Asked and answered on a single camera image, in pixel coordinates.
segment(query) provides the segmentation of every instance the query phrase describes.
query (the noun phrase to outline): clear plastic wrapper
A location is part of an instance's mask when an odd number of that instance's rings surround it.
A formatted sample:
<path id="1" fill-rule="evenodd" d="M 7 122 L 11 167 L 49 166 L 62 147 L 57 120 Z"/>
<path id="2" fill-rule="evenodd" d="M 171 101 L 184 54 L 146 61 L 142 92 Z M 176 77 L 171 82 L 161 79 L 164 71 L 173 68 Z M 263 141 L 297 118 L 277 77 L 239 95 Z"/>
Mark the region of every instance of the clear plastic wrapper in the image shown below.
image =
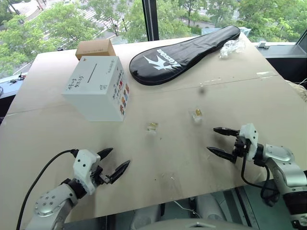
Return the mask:
<path id="1" fill-rule="evenodd" d="M 227 41 L 220 50 L 220 58 L 228 58 L 231 53 L 240 53 L 245 49 L 245 43 L 242 39 Z"/>

